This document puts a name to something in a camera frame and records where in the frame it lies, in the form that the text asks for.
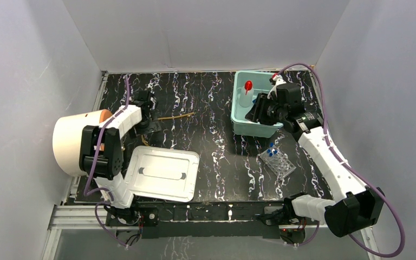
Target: clear bottle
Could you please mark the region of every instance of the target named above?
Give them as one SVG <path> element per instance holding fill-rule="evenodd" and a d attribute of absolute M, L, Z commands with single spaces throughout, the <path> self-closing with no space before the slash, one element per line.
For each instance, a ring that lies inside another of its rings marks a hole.
<path fill-rule="evenodd" d="M 252 106 L 252 96 L 254 95 L 254 89 L 252 88 L 252 82 L 246 81 L 245 87 L 240 91 L 240 97 L 238 98 L 238 103 L 242 107 L 251 107 Z"/>

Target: tabletop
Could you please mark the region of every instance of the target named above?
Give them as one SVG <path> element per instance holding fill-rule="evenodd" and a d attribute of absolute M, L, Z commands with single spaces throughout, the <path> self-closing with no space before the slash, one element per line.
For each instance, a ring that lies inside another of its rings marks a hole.
<path fill-rule="evenodd" d="M 310 155 L 293 137 L 279 129 L 271 138 L 235 135 L 230 119 L 235 71 L 203 73 L 109 74 L 100 109 L 116 111 L 125 103 L 124 76 L 130 76 L 131 96 L 137 90 L 151 90 L 158 99 L 158 117 L 190 112 L 194 115 L 161 121 L 162 130 L 145 136 L 154 147 L 193 151 L 200 164 L 193 202 L 264 201 L 306 192 L 331 199 L 330 189 Z M 288 82 L 301 86 L 305 107 L 320 111 L 313 81 L 307 70 L 286 71 Z M 296 166 L 283 180 L 259 158 L 273 142 Z M 126 154 L 143 145 L 141 138 L 124 140 Z M 82 177 L 77 200 L 82 202 L 86 177 Z M 98 201 L 92 196 L 89 200 Z"/>

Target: white lid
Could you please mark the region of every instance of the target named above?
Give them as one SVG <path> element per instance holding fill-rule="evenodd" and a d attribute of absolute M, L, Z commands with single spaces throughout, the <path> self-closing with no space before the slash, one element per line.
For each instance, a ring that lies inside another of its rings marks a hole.
<path fill-rule="evenodd" d="M 138 146 L 125 182 L 135 195 L 189 202 L 194 196 L 199 160 L 195 152 Z"/>

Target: red object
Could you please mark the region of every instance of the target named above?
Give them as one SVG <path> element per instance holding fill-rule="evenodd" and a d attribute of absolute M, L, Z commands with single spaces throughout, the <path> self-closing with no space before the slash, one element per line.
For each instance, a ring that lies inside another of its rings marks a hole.
<path fill-rule="evenodd" d="M 248 94 L 248 91 L 252 90 L 252 82 L 250 80 L 246 81 L 245 89 L 246 89 L 246 94 Z"/>

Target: teal plastic container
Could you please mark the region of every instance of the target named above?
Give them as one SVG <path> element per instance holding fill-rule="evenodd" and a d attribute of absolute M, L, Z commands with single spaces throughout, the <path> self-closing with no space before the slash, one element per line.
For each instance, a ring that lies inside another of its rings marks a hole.
<path fill-rule="evenodd" d="M 246 114 L 251 110 L 250 107 L 242 107 L 238 104 L 238 98 L 241 89 L 245 86 L 245 82 L 250 80 L 254 89 L 253 100 L 261 92 L 268 93 L 272 89 L 269 79 L 273 73 L 257 72 L 249 70 L 239 70 L 235 73 L 233 82 L 232 112 L 230 118 L 233 122 L 233 132 L 238 135 L 248 135 L 251 137 L 270 138 L 277 129 L 283 127 L 282 123 L 276 123 L 273 126 L 265 126 L 260 123 L 253 123 L 245 119 Z"/>

